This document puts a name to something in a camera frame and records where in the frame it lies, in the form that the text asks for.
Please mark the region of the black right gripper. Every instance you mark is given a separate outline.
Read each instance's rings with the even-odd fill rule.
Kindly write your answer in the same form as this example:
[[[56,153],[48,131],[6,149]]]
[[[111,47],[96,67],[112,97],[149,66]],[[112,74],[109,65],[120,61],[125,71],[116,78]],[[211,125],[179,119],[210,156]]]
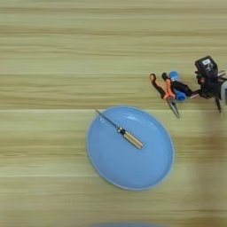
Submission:
[[[190,95],[189,98],[201,96],[203,98],[227,99],[227,78],[223,76],[207,77],[207,72],[197,70],[195,72],[198,85],[200,88],[192,92],[192,90],[184,83],[173,81],[172,85],[175,90]]]

